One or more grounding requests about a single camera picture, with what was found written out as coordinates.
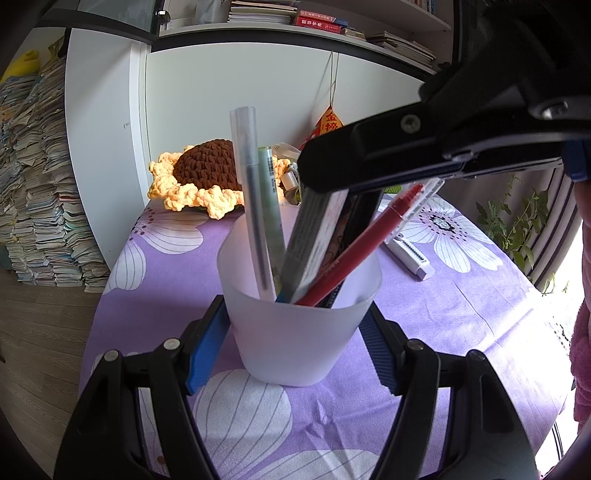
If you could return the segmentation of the person's hand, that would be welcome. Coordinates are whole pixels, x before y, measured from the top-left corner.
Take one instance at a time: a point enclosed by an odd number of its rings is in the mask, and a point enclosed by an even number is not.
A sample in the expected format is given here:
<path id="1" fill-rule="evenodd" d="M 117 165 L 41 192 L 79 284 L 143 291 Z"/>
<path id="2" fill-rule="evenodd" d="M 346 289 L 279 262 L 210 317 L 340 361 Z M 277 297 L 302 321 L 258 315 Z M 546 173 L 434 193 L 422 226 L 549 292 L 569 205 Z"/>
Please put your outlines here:
<path id="1" fill-rule="evenodd" d="M 574 184 L 575 200 L 582 219 L 582 282 L 585 292 L 585 303 L 590 307 L 591 280 L 591 187 L 590 181 Z"/>

